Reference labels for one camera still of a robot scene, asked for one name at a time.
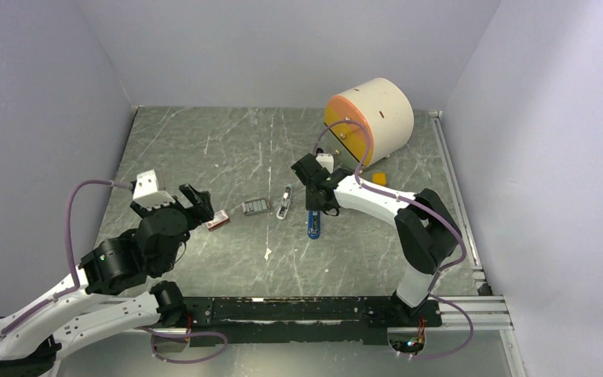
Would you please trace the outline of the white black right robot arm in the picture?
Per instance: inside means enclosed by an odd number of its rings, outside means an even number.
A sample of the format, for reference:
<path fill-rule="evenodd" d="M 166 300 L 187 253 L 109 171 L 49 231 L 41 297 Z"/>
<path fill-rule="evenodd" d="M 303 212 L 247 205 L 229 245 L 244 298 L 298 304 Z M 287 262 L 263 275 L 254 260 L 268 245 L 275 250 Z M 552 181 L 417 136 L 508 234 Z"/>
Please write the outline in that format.
<path fill-rule="evenodd" d="M 450 266 L 445 261 L 466 246 L 439 195 L 427 188 L 419 193 L 392 190 L 344 168 L 330 172 L 310 153 L 291 169 L 305 187 L 308 210 L 336 215 L 356 210 L 396 229 L 407 267 L 394 291 L 392 313 L 399 324 L 413 324 L 441 271 Z"/>

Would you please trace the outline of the light blue white stapler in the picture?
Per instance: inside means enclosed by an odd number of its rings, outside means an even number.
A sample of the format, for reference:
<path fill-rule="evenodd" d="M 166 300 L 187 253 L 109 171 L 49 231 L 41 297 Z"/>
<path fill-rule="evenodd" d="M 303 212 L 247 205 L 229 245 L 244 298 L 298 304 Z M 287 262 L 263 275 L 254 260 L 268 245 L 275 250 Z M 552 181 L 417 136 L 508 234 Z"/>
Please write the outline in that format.
<path fill-rule="evenodd" d="M 291 205 L 292 189 L 293 189 L 292 185 L 285 186 L 283 195 L 280 200 L 279 208 L 276 212 L 276 217 L 279 220 L 283 220 L 287 216 L 287 213 L 288 213 L 290 205 Z"/>

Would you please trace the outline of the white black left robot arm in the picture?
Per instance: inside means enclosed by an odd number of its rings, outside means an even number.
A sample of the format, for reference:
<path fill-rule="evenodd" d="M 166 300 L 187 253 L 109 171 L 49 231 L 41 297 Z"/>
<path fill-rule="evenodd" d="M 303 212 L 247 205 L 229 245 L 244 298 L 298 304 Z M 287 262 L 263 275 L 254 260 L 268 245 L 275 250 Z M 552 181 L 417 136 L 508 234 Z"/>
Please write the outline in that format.
<path fill-rule="evenodd" d="M 169 328 L 187 314 L 163 279 L 194 229 L 214 217 L 210 193 L 181 185 L 190 206 L 160 188 L 130 184 L 139 225 L 72 262 L 69 274 L 23 309 L 0 317 L 0 376 L 51 376 L 60 361 L 133 328 Z"/>

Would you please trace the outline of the red white staple box sleeve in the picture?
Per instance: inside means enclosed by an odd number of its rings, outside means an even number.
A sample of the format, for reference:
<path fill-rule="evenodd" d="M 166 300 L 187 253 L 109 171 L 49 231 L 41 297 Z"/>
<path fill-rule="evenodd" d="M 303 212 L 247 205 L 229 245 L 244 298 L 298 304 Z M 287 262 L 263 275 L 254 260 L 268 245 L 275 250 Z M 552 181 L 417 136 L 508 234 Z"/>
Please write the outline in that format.
<path fill-rule="evenodd" d="M 216 229 L 228 224 L 230 217 L 225 210 L 220 210 L 214 214 L 214 218 L 206 223 L 206 228 L 209 232 L 213 232 Z"/>

